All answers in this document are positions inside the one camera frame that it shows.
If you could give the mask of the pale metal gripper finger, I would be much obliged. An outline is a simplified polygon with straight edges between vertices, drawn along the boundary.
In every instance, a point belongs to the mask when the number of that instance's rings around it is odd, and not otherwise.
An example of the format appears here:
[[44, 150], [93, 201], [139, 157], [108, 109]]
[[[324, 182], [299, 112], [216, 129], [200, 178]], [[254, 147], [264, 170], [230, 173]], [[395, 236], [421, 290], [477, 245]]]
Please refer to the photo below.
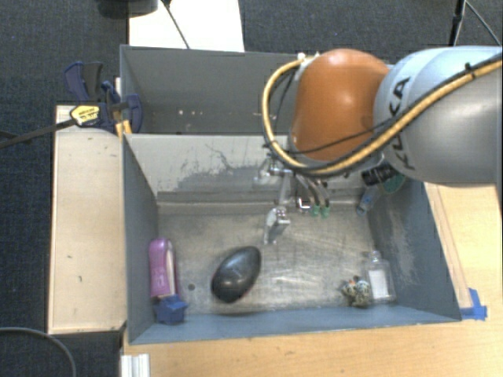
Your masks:
[[289, 218], [277, 218], [272, 225], [272, 239], [276, 240], [291, 224]]
[[272, 225], [277, 218], [287, 218], [285, 207], [274, 207], [266, 215], [263, 233], [264, 244], [275, 244], [272, 239]]

